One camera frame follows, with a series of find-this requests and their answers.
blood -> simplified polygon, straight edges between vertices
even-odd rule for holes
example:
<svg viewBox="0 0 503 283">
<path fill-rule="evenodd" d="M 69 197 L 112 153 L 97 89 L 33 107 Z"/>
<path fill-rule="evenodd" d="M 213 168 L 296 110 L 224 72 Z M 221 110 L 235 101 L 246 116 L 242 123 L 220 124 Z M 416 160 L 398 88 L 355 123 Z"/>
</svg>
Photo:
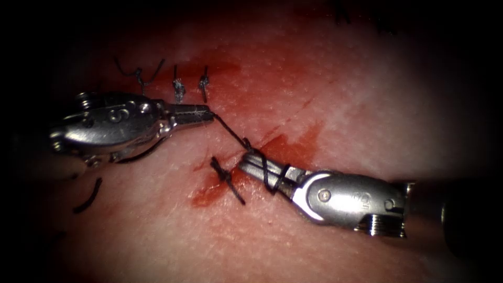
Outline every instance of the blood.
<svg viewBox="0 0 503 283">
<path fill-rule="evenodd" d="M 293 166 L 301 168 L 310 168 L 312 160 L 317 150 L 317 139 L 323 128 L 323 124 L 317 122 L 311 126 L 297 141 L 288 144 L 288 136 L 280 134 L 273 138 L 260 148 L 267 158 L 281 162 L 290 163 Z M 237 167 L 231 170 L 232 182 L 236 190 L 241 194 L 250 187 L 251 182 L 256 180 Z M 204 187 L 193 194 L 191 205 L 194 208 L 208 207 L 222 198 L 226 192 L 231 193 L 231 190 L 225 182 L 220 182 L 216 173 L 211 173 L 207 176 Z"/>
</svg>

skin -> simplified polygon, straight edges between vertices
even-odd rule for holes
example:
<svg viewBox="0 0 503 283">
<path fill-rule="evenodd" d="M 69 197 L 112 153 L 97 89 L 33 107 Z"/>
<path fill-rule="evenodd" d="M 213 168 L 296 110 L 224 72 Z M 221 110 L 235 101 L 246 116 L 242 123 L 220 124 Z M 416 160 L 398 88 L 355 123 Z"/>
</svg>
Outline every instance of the skin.
<svg viewBox="0 0 503 283">
<path fill-rule="evenodd" d="M 396 36 L 380 34 L 365 4 L 351 25 L 323 3 L 222 5 L 164 17 L 149 11 L 82 32 L 54 64 L 51 98 L 84 90 L 140 92 L 174 102 L 172 66 L 187 94 L 209 66 L 208 106 L 269 158 L 384 180 L 456 178 L 494 164 L 492 118 L 463 52 L 420 17 L 391 9 Z M 280 195 L 233 170 L 245 150 L 218 123 L 175 133 L 148 158 L 38 184 L 24 220 L 26 252 L 50 281 L 429 282 L 473 278 L 444 251 L 398 247 L 314 225 Z M 242 206 L 210 166 L 233 170 Z M 90 208 L 72 209 L 103 184 Z M 59 231 L 66 235 L 47 243 Z"/>
</svg>

blood stain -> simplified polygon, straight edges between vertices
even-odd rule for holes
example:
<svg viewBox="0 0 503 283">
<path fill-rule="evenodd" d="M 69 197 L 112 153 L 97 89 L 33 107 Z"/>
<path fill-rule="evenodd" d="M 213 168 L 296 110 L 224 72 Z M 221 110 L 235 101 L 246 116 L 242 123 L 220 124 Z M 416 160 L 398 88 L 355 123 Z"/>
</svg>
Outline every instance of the blood stain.
<svg viewBox="0 0 503 283">
<path fill-rule="evenodd" d="M 260 151 L 267 158 L 275 161 L 290 163 L 301 168 L 309 168 L 317 150 L 316 140 L 322 128 L 322 123 L 315 123 L 292 144 L 288 144 L 287 135 L 280 134 L 263 145 Z M 232 182 L 239 193 L 245 191 L 248 184 L 253 180 L 252 177 L 243 173 L 237 167 L 231 170 L 231 174 Z M 210 206 L 223 197 L 226 192 L 232 193 L 227 184 L 220 181 L 216 173 L 212 173 L 206 178 L 204 187 L 194 193 L 191 204 L 195 208 Z"/>
</svg>

silver metal instrument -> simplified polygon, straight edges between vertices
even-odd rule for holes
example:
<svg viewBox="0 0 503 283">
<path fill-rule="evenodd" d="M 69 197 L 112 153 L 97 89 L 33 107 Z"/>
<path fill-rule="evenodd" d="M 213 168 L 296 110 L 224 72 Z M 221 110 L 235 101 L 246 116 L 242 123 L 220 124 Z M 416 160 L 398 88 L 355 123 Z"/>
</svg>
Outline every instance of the silver metal instrument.
<svg viewBox="0 0 503 283">
<path fill-rule="evenodd" d="M 206 105 L 173 105 L 132 93 L 81 93 L 70 114 L 50 125 L 48 137 L 57 156 L 95 168 L 136 161 L 175 131 L 211 121 Z"/>
<path fill-rule="evenodd" d="M 266 160 L 267 181 L 311 221 L 369 235 L 405 237 L 404 209 L 410 184 L 363 175 L 308 171 Z M 264 181 L 263 156 L 246 153 L 239 168 Z"/>
</svg>

